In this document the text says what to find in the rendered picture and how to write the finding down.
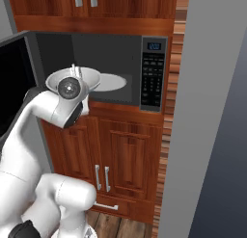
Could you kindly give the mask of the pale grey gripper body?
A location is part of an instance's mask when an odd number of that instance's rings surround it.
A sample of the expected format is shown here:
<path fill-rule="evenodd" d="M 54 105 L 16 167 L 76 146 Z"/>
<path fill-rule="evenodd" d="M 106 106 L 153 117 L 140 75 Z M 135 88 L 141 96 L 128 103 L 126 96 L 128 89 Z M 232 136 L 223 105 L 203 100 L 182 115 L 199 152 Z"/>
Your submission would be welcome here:
<path fill-rule="evenodd" d="M 80 79 L 83 78 L 83 75 L 82 75 L 82 72 L 80 70 L 80 67 L 76 66 L 75 64 L 71 65 L 71 75 L 72 76 L 76 76 L 76 77 L 78 77 Z"/>

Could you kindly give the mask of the white bowl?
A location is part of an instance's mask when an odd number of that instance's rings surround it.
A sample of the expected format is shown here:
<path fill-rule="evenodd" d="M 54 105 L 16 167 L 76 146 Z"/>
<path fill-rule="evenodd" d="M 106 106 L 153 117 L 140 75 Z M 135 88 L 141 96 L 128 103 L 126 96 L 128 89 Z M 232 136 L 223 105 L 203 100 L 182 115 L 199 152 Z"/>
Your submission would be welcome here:
<path fill-rule="evenodd" d="M 82 80 L 88 85 L 89 91 L 92 92 L 100 84 L 100 72 L 95 69 L 82 66 L 79 66 L 78 69 L 82 74 Z M 57 70 L 50 74 L 45 81 L 45 85 L 51 91 L 57 93 L 59 82 L 66 77 L 71 77 L 70 67 Z"/>

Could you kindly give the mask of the white microwave turntable plate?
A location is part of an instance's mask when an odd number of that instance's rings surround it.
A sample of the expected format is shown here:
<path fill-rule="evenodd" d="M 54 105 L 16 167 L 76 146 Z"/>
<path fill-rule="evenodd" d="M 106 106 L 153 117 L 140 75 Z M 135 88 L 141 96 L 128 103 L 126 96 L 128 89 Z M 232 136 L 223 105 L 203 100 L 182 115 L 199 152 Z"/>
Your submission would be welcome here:
<path fill-rule="evenodd" d="M 95 88 L 96 92 L 111 92 L 119 90 L 126 85 L 126 80 L 119 75 L 101 73 L 100 84 Z"/>

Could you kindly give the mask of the black microwave door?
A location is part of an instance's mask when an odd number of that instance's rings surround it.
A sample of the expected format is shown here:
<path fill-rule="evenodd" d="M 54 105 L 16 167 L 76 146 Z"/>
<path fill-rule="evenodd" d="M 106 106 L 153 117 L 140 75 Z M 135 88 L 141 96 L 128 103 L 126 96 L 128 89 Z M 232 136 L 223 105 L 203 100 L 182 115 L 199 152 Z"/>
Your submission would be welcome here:
<path fill-rule="evenodd" d="M 34 35 L 24 31 L 0 40 L 0 137 L 9 129 L 28 90 L 39 77 Z"/>

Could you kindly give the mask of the wooden cupboard door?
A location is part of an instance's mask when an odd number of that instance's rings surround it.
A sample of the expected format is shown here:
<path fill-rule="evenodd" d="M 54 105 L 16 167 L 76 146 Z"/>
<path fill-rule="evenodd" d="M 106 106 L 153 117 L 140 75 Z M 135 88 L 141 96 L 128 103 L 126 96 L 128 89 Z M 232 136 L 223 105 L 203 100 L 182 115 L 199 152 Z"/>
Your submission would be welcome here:
<path fill-rule="evenodd" d="M 62 129 L 42 120 L 54 172 L 96 184 L 95 163 L 99 162 L 96 118 L 80 117 Z"/>
<path fill-rule="evenodd" d="M 10 0 L 14 15 L 86 16 L 87 5 L 75 5 L 75 0 Z"/>
<path fill-rule="evenodd" d="M 177 0 L 97 0 L 90 17 L 174 19 Z"/>
<path fill-rule="evenodd" d="M 157 125 L 101 119 L 101 160 L 108 166 L 108 195 L 154 201 L 161 144 Z"/>

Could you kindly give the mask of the grey microwave oven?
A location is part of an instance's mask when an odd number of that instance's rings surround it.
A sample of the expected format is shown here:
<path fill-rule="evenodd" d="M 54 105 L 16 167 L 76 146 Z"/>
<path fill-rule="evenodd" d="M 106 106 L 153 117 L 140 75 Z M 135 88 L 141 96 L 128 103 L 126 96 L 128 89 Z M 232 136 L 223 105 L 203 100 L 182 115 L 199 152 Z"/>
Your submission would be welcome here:
<path fill-rule="evenodd" d="M 98 88 L 94 101 L 133 105 L 142 111 L 162 108 L 166 37 L 35 32 L 45 76 L 73 65 L 126 80 L 119 90 Z"/>

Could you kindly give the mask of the wooden drawer front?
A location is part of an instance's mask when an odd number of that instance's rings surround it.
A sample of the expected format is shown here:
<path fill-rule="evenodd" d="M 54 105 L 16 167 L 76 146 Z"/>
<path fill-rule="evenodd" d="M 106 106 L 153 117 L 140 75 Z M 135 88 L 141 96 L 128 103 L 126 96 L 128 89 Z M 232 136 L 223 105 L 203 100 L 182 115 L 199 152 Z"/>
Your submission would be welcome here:
<path fill-rule="evenodd" d="M 115 198 L 98 194 L 96 202 L 106 205 L 119 205 L 118 211 L 93 206 L 92 211 L 127 218 L 141 223 L 151 224 L 154 215 L 154 203 L 139 199 Z"/>

